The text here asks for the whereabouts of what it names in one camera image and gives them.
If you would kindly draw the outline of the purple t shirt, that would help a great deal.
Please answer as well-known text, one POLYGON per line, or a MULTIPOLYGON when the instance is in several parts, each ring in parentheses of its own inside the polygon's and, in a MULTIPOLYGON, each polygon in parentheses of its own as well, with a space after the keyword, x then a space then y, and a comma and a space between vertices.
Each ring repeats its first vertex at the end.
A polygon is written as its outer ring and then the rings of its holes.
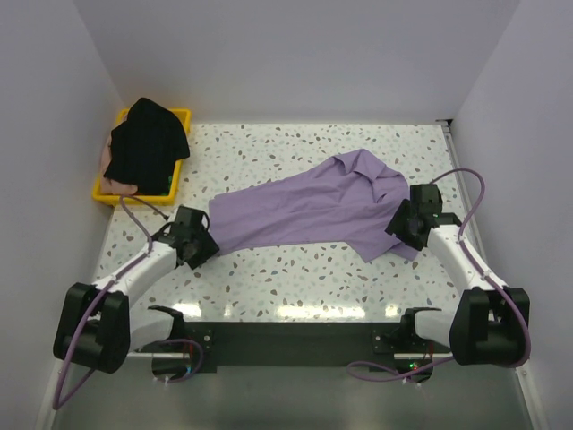
POLYGON ((209 202, 222 254, 273 245, 344 242, 371 262, 417 251, 386 233, 409 195, 405 177, 365 149, 338 154, 295 176, 222 193, 209 202))

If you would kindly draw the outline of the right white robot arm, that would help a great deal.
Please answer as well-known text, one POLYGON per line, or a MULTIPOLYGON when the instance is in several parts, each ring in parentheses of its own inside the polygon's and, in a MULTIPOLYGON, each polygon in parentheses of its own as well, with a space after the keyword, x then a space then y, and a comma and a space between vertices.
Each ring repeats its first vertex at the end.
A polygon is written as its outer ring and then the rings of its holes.
POLYGON ((399 342, 411 352, 438 343, 462 366, 521 366, 531 353, 529 295, 490 270, 466 239, 462 221, 442 205, 436 184, 413 185, 386 229, 405 245, 431 252, 459 292, 454 312, 407 309, 399 342))

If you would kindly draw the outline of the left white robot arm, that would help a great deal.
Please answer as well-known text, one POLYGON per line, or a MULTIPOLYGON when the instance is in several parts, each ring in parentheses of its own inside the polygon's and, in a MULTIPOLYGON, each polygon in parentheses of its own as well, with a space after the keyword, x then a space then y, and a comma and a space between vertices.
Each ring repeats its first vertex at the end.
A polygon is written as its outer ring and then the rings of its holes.
POLYGON ((196 269, 218 253, 205 211, 179 206, 127 263, 92 284, 66 292, 53 345, 63 361, 112 374, 135 349, 156 342, 165 351, 183 346, 183 317, 164 306, 155 322, 138 322, 131 307, 161 278, 182 265, 196 269))

